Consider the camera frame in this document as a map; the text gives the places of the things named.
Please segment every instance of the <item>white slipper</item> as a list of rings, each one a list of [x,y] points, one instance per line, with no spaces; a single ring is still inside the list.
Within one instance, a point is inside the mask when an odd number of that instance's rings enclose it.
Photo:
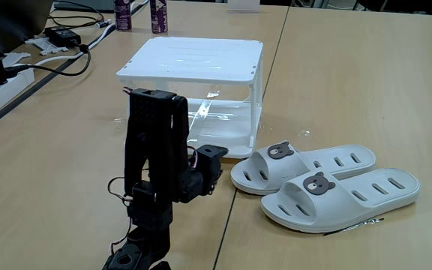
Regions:
[[[413,203],[420,188],[416,177],[400,169],[375,169],[344,180],[313,171],[264,196],[261,207],[290,229],[328,233]]]
[[[376,155],[361,145],[342,145],[313,151],[295,150],[287,141],[255,151],[231,170],[232,183],[250,194],[277,192],[284,182],[310,170],[325,170],[337,179],[369,171]]]

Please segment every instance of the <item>bottle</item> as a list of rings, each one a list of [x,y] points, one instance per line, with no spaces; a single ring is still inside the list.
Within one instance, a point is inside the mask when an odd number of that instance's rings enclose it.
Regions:
[[[130,0],[114,0],[114,16],[117,30],[131,30],[132,25]]]
[[[168,32],[166,0],[149,0],[151,6],[151,30],[155,34]]]

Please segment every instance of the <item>paper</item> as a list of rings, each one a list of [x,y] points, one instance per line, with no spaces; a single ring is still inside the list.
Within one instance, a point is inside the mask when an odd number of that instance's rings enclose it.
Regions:
[[[260,12],[260,0],[228,0],[228,11]]]

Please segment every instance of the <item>desk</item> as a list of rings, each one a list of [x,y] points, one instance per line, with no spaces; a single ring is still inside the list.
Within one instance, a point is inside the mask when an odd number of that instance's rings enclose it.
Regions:
[[[432,269],[432,16],[289,9],[259,147],[358,143],[421,180],[382,223],[322,236],[270,221],[238,192],[217,269]]]
[[[66,17],[66,16],[95,16],[93,13],[85,13],[85,12],[71,12],[71,11],[54,11],[52,13],[53,16],[56,17]],[[82,23],[87,22],[87,19],[58,19],[58,22],[65,23],[68,25],[79,25]],[[46,27],[55,26],[54,22],[52,20],[48,20],[46,23]],[[90,42],[96,40],[104,31],[104,28],[97,28],[96,26],[93,27],[86,27],[86,28],[77,28],[74,29],[74,31],[81,36],[81,41],[83,44],[89,44]],[[15,53],[30,53],[31,56],[28,58],[23,58],[20,63],[24,64],[36,64],[42,59],[51,58],[54,56],[73,56],[79,52],[78,49],[69,49],[67,52],[60,52],[58,54],[49,54],[49,55],[41,55],[41,50],[37,48],[33,44],[22,44],[21,46],[18,46],[13,52]],[[70,65],[73,60],[67,61],[67,60],[58,60],[58,61],[50,61],[46,64],[44,64],[45,67],[57,69],[59,67],[64,67],[66,65]],[[4,117],[5,113],[8,111],[11,111],[17,104],[20,102],[23,102],[24,99],[31,95],[33,92],[37,91],[41,86],[45,84],[45,81],[51,80],[53,77],[55,77],[55,73],[50,73],[45,70],[38,70],[34,69],[34,82],[30,84],[28,87],[26,87],[25,90],[20,92],[16,97],[14,97],[10,102],[4,106],[4,108],[0,108],[0,118]]]
[[[225,4],[170,1],[168,11],[169,35],[264,42],[269,77],[287,7],[237,14]],[[152,36],[146,6],[133,32],[112,33],[94,48],[86,73],[57,76],[0,120],[0,270],[100,269],[109,243],[125,233],[125,208],[106,191],[123,173],[127,128],[115,73]],[[212,269],[235,194],[231,166],[223,165],[212,196],[174,206],[173,269]]]

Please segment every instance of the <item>robotic arm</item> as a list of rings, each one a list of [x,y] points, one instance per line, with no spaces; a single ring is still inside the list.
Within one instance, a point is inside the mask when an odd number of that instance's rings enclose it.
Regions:
[[[211,195],[221,176],[226,148],[204,145],[188,160],[188,102],[167,91],[136,89],[130,95],[124,159],[127,215],[137,228],[109,256],[103,270],[147,270],[170,249],[173,202]],[[142,180],[149,162],[151,181]],[[170,270],[161,262],[153,270]]]

